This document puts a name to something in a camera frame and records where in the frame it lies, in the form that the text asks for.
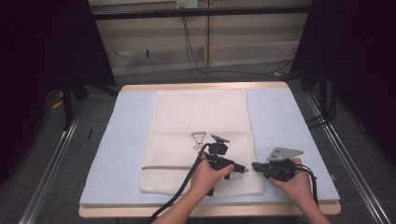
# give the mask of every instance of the hand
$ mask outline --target hand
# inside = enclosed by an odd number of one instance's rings
[[[195,169],[191,177],[191,186],[189,192],[198,194],[202,197],[212,190],[225,175],[229,175],[233,171],[233,165],[228,165],[221,170],[214,170],[208,160],[205,160],[207,153],[201,155],[203,159]]]
[[[302,164],[299,158],[291,159],[294,164]],[[312,199],[311,182],[309,175],[304,171],[296,171],[294,177],[289,181],[279,181],[270,178],[271,184],[282,189],[286,196],[291,199],[297,206],[306,203],[307,199]]]

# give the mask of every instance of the folded towel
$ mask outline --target folded towel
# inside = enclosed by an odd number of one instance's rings
[[[215,142],[211,134],[230,140],[224,158],[249,169],[244,174],[232,173],[229,180],[221,179],[214,196],[262,194],[262,178],[251,167],[256,159],[242,90],[158,91],[140,176],[141,190],[174,195],[199,148]]]

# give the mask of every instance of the metal bracket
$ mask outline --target metal bracket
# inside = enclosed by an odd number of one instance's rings
[[[289,148],[285,148],[285,147],[276,147],[271,152],[271,154],[268,156],[267,160],[268,161],[284,161],[291,157],[301,155],[303,153],[304,152],[302,150],[289,149]]]

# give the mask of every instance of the wire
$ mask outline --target wire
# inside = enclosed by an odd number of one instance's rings
[[[305,165],[301,165],[301,164],[296,164],[296,166],[302,166],[304,168],[299,168],[296,167],[296,170],[299,171],[304,171],[307,172],[310,177],[311,177],[311,182],[312,182],[312,197],[314,198],[314,201],[317,205],[319,205],[318,203],[318,187],[317,187],[317,178],[314,176],[314,173],[312,173],[312,170],[309,169],[309,167],[305,166]]]
[[[160,207],[155,213],[153,213],[151,215],[151,217],[148,220],[148,223],[151,224],[155,218],[157,218],[157,216],[163,211],[165,210],[167,207],[169,207],[172,203],[175,202],[175,200],[181,195],[181,193],[183,192],[184,188],[186,188],[187,184],[190,181],[190,178],[192,176],[192,174],[194,173],[195,169],[197,168],[198,164],[203,160],[201,159],[202,154],[204,153],[205,148],[209,146],[209,144],[205,144],[201,151],[199,152],[197,158],[195,159],[194,164],[192,165],[191,169],[189,170],[189,173],[187,174],[186,178],[183,181],[183,184],[181,184],[180,188],[178,189],[177,193],[175,194],[175,196],[172,197],[171,200],[169,200],[169,202],[167,202],[166,204],[164,204],[162,207]]]
[[[187,21],[186,21],[185,17],[182,17],[182,19],[183,19],[183,26],[184,26],[185,41],[186,41],[187,59],[189,60],[189,64],[190,64],[191,68],[193,68],[195,71],[200,72],[200,73],[202,73],[203,75],[205,75],[207,77],[212,77],[212,76],[208,75],[208,74],[211,74],[211,73],[235,73],[235,74],[247,74],[247,75],[253,75],[253,76],[270,75],[270,74],[273,74],[275,72],[281,71],[283,68],[288,66],[291,62],[293,62],[293,59],[291,59],[291,60],[282,60],[282,61],[278,62],[278,68],[276,70],[269,71],[269,72],[264,72],[264,73],[251,73],[251,72],[229,71],[229,70],[204,71],[204,70],[202,70],[202,68],[200,68],[198,66],[197,62],[195,61],[195,57],[194,57],[194,54],[192,52],[190,35],[189,35],[189,28],[187,26]],[[190,60],[189,49],[190,49],[191,56],[192,56],[192,59],[194,61],[195,67],[192,65],[192,62]],[[280,66],[280,64],[285,62],[285,61],[289,61],[289,62],[287,62],[284,65]],[[218,79],[218,80],[221,80],[221,81],[229,82],[229,80],[225,80],[225,79],[222,79],[222,78],[219,78],[219,77],[212,77],[212,78],[215,78],[215,79]]]
[[[223,78],[212,77],[212,76],[208,75],[206,72],[201,70],[201,68],[198,66],[198,64],[197,64],[197,62],[195,60],[194,53],[192,52],[192,47],[191,47],[191,42],[190,42],[190,35],[189,35],[189,28],[187,27],[186,18],[182,17],[182,19],[183,19],[183,26],[184,26],[184,38],[185,38],[185,42],[186,42],[187,59],[189,60],[189,64],[190,64],[191,68],[194,69],[195,71],[203,74],[206,77],[211,77],[211,78],[214,78],[214,79],[217,79],[217,80],[220,80],[220,81],[230,82],[229,80],[226,80],[226,79],[223,79]],[[190,54],[189,54],[189,46],[190,46],[191,56],[193,58],[193,61],[194,61],[196,67],[194,67],[192,65],[192,63],[191,63]]]
[[[332,85],[332,98],[330,100],[329,108],[327,109],[327,114],[329,116],[327,118],[325,118],[325,117],[319,115],[319,116],[313,117],[312,119],[307,119],[305,121],[306,123],[312,122],[312,121],[317,120],[317,119],[324,119],[324,121],[321,121],[320,123],[317,123],[317,124],[309,126],[308,129],[317,128],[317,127],[319,127],[321,125],[327,124],[327,123],[329,123],[330,121],[332,121],[335,118],[335,114],[336,114],[336,111],[337,111],[335,98],[336,98],[336,91],[335,91],[334,85]]]

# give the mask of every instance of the wooden table edge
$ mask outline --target wooden table edge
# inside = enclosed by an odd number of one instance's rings
[[[331,216],[341,212],[338,201],[319,203],[323,214]],[[150,217],[157,206],[89,206],[81,205],[78,209],[81,217]],[[190,217],[273,217],[299,216],[300,209],[293,203],[266,203],[240,205],[198,205]]]
[[[288,88],[281,81],[274,82],[217,82],[217,83],[180,83],[180,84],[149,84],[126,85],[121,91],[185,91],[185,90],[227,90],[254,88]]]

